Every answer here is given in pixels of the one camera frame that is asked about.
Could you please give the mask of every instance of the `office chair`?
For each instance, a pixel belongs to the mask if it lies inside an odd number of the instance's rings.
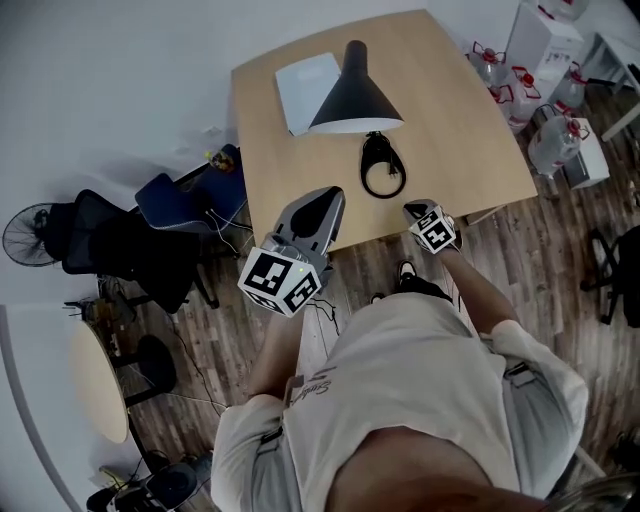
[[[156,231],[141,215],[121,210],[91,190],[80,192],[73,205],[74,210],[66,210],[51,227],[66,273],[137,281],[147,295],[129,299],[130,307],[153,300],[175,313],[194,283],[207,304],[219,306],[198,274],[198,235]]]
[[[247,202],[240,151],[227,144],[206,167],[189,190],[163,173],[138,191],[136,202],[152,228],[211,234],[229,226]]]
[[[611,324],[618,297],[622,295],[624,315],[629,327],[640,327],[640,226],[618,237],[611,247],[597,229],[589,234],[589,239],[591,242],[598,241],[602,245],[607,263],[611,267],[611,274],[608,277],[598,278],[592,284],[582,281],[580,289],[588,292],[611,285],[609,312],[603,315],[600,321],[606,325]],[[616,260],[614,255],[616,247],[618,247],[619,260]]]

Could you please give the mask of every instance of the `plastic bottle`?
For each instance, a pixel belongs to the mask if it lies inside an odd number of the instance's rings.
[[[514,77],[509,85],[513,94],[513,101],[509,103],[507,122],[509,128],[516,134],[529,124],[536,109],[540,106],[540,93],[533,83],[535,79],[526,68],[514,66]]]
[[[581,126],[576,119],[556,116],[540,128],[529,143],[529,159],[538,173],[553,175],[580,151]]]
[[[582,78],[580,73],[580,64],[573,62],[552,95],[553,107],[563,114],[578,108],[584,101],[586,85],[587,81]]]
[[[509,119],[510,105],[513,103],[513,91],[511,86],[503,85],[501,87],[493,86],[489,87],[489,93],[491,97],[498,105],[500,112],[505,119]]]
[[[552,20],[571,23],[589,7],[591,0],[539,0],[539,9]]]
[[[506,73],[504,52],[496,53],[491,48],[483,48],[478,42],[474,42],[467,57],[487,88],[497,87],[503,82]]]

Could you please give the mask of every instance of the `red cap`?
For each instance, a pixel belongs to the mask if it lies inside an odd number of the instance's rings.
[[[571,121],[567,123],[567,129],[571,135],[580,136],[580,123],[577,120],[571,119]]]
[[[482,52],[482,58],[487,62],[496,62],[496,52],[494,52],[491,48],[485,48],[484,52]]]
[[[578,71],[577,69],[574,69],[573,71],[571,71],[571,78],[576,82],[578,82],[579,84],[582,84],[582,85],[587,84],[587,81],[584,78],[582,78],[580,71]]]
[[[524,84],[525,87],[533,87],[533,75],[530,75],[529,73],[525,73],[522,76],[522,83]]]

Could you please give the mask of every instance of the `black office chair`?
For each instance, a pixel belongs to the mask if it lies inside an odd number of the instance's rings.
[[[602,245],[607,263],[611,267],[611,274],[607,277],[599,277],[593,284],[582,281],[580,289],[588,292],[595,288],[611,285],[609,312],[603,315],[600,321],[607,325],[611,323],[618,297],[622,295],[627,323],[630,327],[640,327],[640,226],[636,226],[618,237],[611,247],[597,229],[589,234],[589,239],[592,242],[598,241]],[[620,256],[619,261],[614,255],[616,247],[618,247]]]
[[[147,295],[128,299],[131,307],[153,300],[175,313],[194,283],[207,304],[219,306],[198,274],[196,234],[154,230],[141,215],[121,210],[91,190],[80,192],[72,208],[61,205],[47,231],[45,249],[61,259],[68,274],[137,281]]]

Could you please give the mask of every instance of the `wrist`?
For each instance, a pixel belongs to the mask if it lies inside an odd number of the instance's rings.
[[[458,258],[464,258],[460,251],[455,247],[445,247],[440,252],[435,255],[442,263],[446,263],[447,261],[455,260]]]

